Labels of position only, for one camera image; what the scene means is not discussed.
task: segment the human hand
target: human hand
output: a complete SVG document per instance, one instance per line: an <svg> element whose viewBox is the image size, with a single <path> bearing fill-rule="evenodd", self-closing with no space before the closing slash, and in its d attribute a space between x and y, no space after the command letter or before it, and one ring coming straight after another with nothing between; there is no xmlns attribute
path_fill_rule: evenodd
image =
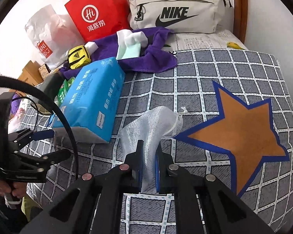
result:
<svg viewBox="0 0 293 234"><path fill-rule="evenodd" d="M26 195L27 183L13 182L12 195L21 199ZM4 196L5 193L11 193L11 187L5 182L0 180L0 196Z"/></svg>

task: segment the wooden bed frame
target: wooden bed frame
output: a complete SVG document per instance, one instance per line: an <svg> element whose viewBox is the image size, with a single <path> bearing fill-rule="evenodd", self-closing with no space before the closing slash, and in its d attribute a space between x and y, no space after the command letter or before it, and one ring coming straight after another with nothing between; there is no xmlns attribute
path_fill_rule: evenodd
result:
<svg viewBox="0 0 293 234"><path fill-rule="evenodd" d="M247 8L247 0L234 0L233 34L242 43L244 43L246 35Z"/></svg>

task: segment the haidilao logo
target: haidilao logo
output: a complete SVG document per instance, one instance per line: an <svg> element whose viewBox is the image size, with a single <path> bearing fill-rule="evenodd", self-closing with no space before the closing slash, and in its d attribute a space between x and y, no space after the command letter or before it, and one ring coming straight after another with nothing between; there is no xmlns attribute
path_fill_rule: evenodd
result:
<svg viewBox="0 0 293 234"><path fill-rule="evenodd" d="M89 4L82 9L81 16L87 23L93 23L98 19L99 11L95 6Z"/></svg>

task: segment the person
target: person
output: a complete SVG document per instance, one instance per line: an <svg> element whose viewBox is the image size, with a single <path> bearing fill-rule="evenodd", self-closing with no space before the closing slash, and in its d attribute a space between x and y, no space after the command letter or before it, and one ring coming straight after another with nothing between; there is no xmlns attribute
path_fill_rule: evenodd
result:
<svg viewBox="0 0 293 234"><path fill-rule="evenodd" d="M2 226L7 227L12 233L19 233L28 223L25 214L21 210L21 204L16 209L10 209L5 205L4 194L12 193L13 196L21 199L26 195L27 183L13 182L13 189L0 180L0 221Z"/></svg>
<svg viewBox="0 0 293 234"><path fill-rule="evenodd" d="M21 199L26 195L27 183L14 182L13 187L15 188L12 191L13 196ZM5 193L11 193L11 187L5 181L0 180L0 196L4 197Z"/></svg>

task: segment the beige bag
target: beige bag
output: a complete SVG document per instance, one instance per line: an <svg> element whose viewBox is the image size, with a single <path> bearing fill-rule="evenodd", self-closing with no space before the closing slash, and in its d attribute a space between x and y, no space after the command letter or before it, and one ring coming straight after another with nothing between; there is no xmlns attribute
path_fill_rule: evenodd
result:
<svg viewBox="0 0 293 234"><path fill-rule="evenodd" d="M175 33L213 33L229 0L129 0L132 29L162 26Z"/></svg>

